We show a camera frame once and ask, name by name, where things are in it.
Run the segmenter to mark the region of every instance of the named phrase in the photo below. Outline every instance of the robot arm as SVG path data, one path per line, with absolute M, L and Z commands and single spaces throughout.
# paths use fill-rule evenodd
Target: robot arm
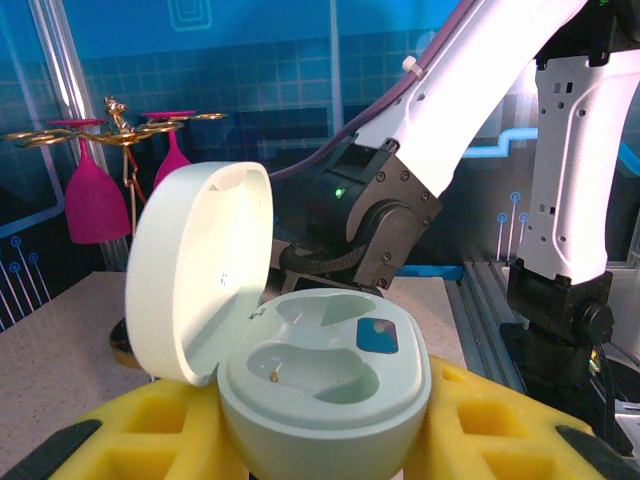
M 388 288 L 439 212 L 438 198 L 486 118 L 586 2 L 461 2 L 453 29 L 429 47 L 429 63 L 414 66 L 418 78 L 331 153 L 309 192 L 305 235 L 285 242 L 276 235 L 273 266 L 355 288 Z M 289 243 L 300 248 L 284 248 Z M 332 261 L 312 263 L 294 250 L 322 251 Z
M 508 286 L 529 327 L 524 342 L 511 343 L 525 345 L 528 387 L 588 383 L 594 345 L 613 326 L 605 222 L 640 81 L 639 31 L 635 0 L 472 2 L 428 65 L 412 67 L 417 78 L 402 96 L 332 153 L 310 190 L 308 232 L 332 245 L 334 258 L 307 267 L 352 287 L 388 288 L 440 210 L 465 149 L 535 58 L 529 225 Z M 290 257 L 280 257 L 285 270 Z
M 424 76 L 357 131 L 355 143 L 399 144 L 398 159 L 436 197 L 505 93 L 587 0 L 477 0 Z

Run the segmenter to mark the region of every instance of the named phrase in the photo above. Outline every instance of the open case lid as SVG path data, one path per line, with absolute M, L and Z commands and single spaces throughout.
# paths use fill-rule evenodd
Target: open case lid
M 258 163 L 200 163 L 149 198 L 127 268 L 129 341 L 147 372 L 212 381 L 266 286 L 273 236 L 269 176 Z

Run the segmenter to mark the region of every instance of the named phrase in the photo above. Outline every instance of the table surface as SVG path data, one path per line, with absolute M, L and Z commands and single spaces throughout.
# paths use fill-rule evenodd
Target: table surface
M 0 334 L 0 475 L 56 430 L 149 382 L 115 361 L 125 274 L 96 272 Z M 265 291 L 264 299 L 276 296 Z M 464 366 L 439 278 L 396 278 L 384 296 L 418 322 L 430 354 Z

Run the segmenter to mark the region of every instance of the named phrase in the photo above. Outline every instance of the pink wine glass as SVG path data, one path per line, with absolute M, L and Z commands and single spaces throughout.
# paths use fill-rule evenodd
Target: pink wine glass
M 144 113 L 143 115 L 151 120 L 170 120 L 176 117 L 188 117 L 189 115 L 193 115 L 195 110 L 185 110 L 181 112 L 155 112 L 155 113 Z M 153 188 L 155 189 L 164 178 L 169 175 L 174 170 L 178 168 L 185 167 L 190 165 L 191 162 L 183 155 L 178 147 L 178 138 L 176 136 L 175 130 L 169 132 L 169 152 L 167 156 L 160 164 L 160 168 L 158 169 L 158 173 L 156 173 L 156 178 L 153 182 Z
M 52 125 L 80 130 L 106 123 L 102 119 L 56 120 Z M 65 214 L 71 241 L 102 243 L 131 233 L 129 213 L 116 182 L 94 162 L 87 140 L 78 137 L 80 162 L 65 192 Z

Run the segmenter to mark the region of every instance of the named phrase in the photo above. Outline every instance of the yellow foam block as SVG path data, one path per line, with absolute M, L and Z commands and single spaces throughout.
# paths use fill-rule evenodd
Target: yellow foam block
M 556 431 L 584 422 L 437 357 L 405 480 L 601 480 Z
M 591 433 L 585 423 L 440 358 L 431 366 L 432 396 L 406 480 L 602 479 L 555 430 Z M 88 419 L 103 425 L 53 480 L 247 479 L 215 383 L 159 380 L 78 421 Z

